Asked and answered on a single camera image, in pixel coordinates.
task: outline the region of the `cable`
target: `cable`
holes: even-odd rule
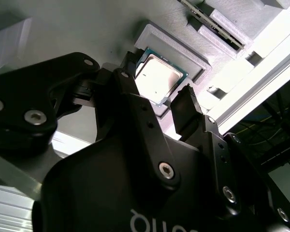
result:
[[[269,117],[267,117],[267,118],[261,120],[260,122],[265,122],[266,120],[268,120],[268,119],[271,118],[271,117],[272,117],[272,116],[269,116]],[[248,130],[248,128],[243,129],[243,130],[241,130],[240,132],[237,132],[236,134],[242,133],[242,132],[244,132],[244,131],[246,131],[246,130]]]
[[[251,129],[250,127],[246,126],[245,124],[241,124],[244,127],[247,127],[248,130],[252,130],[255,132],[255,130]],[[267,142],[269,145],[271,145],[272,147],[275,147],[268,139],[266,139],[263,135],[261,135],[260,133],[257,132],[257,135],[264,138],[264,142]]]
[[[282,129],[279,128],[270,138],[268,138],[267,140],[271,140],[273,139]],[[263,144],[267,142],[266,140],[262,141],[262,142],[259,142],[259,143],[255,143],[255,144],[248,144],[248,145],[259,145],[259,144]]]
[[[261,135],[259,132],[255,131],[254,129],[250,128],[249,126],[246,126],[245,124],[239,123],[240,125],[246,127],[248,130],[251,130],[253,132],[256,132],[256,134],[258,136],[260,136],[261,138],[264,139],[264,141],[266,141],[268,144],[270,144],[271,146],[274,146],[274,144],[272,144],[267,138],[265,138],[263,135]]]
[[[278,129],[278,131],[276,131],[270,138],[268,138],[267,140],[271,140],[271,139],[273,139],[280,131],[281,131],[282,129],[281,128],[279,128]],[[248,144],[248,145],[259,145],[259,144],[263,144],[263,143],[265,143],[265,142],[267,142],[266,140],[264,140],[264,141],[261,141],[261,142],[258,142],[258,143],[255,143],[255,144]]]

